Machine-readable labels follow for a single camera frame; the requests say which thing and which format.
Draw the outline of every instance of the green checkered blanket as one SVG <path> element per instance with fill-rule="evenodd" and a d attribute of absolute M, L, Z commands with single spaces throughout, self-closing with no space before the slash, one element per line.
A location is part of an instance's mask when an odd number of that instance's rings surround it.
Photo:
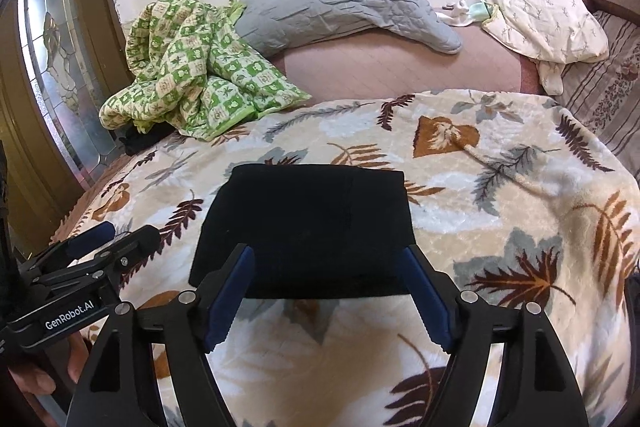
<path fill-rule="evenodd" d="M 310 98 L 236 34 L 243 9 L 236 0 L 225 7 L 149 4 L 127 40 L 136 79 L 104 103 L 102 125 L 116 129 L 133 120 L 146 133 L 167 121 L 181 134 L 211 140 L 242 120 Z"/>

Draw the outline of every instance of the finger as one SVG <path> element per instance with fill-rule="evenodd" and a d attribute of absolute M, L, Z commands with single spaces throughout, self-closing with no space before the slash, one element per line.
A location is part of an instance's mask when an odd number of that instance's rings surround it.
<path fill-rule="evenodd" d="M 31 393 L 24 393 L 24 398 L 31 405 L 31 408 L 38 415 L 38 418 L 46 427 L 60 427 L 53 417 L 44 409 L 38 399 Z"/>
<path fill-rule="evenodd" d="M 69 363 L 66 368 L 71 380 L 78 383 L 86 359 L 89 358 L 89 350 L 86 348 L 84 339 L 79 332 L 69 337 L 69 346 L 71 349 L 69 352 Z"/>
<path fill-rule="evenodd" d="M 56 390 L 53 379 L 31 362 L 10 367 L 9 373 L 23 393 L 51 394 Z"/>

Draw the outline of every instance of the gray blanket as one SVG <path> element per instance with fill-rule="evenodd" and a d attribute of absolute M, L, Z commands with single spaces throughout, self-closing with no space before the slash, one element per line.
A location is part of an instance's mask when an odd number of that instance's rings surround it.
<path fill-rule="evenodd" d="M 455 54 L 462 42 L 439 22 L 427 0 L 242 0 L 236 31 L 264 57 L 285 48 L 385 28 Z"/>

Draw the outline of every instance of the metal screw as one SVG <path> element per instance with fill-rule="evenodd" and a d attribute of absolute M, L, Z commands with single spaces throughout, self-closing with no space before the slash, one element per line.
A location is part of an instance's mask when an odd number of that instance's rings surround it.
<path fill-rule="evenodd" d="M 538 315 L 542 311 L 542 308 L 537 302 L 528 302 L 525 308 L 533 315 Z"/>
<path fill-rule="evenodd" d="M 186 292 L 182 292 L 180 295 L 178 295 L 178 301 L 180 301 L 182 304 L 191 304 L 195 299 L 196 294 L 191 290 L 187 290 Z"/>
<path fill-rule="evenodd" d="M 131 305 L 128 302 L 121 302 L 116 306 L 116 315 L 125 315 L 130 309 Z"/>
<path fill-rule="evenodd" d="M 476 292 L 472 292 L 471 290 L 464 290 L 460 294 L 460 298 L 462 298 L 463 301 L 471 304 L 478 300 L 478 294 Z"/>

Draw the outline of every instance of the stained glass panel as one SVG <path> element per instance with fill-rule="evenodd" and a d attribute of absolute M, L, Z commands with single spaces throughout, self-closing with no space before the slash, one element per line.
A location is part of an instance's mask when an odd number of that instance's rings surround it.
<path fill-rule="evenodd" d="M 19 0 L 18 26 L 38 108 L 69 168 L 88 188 L 122 150 L 98 119 L 105 99 L 82 42 L 74 0 Z"/>

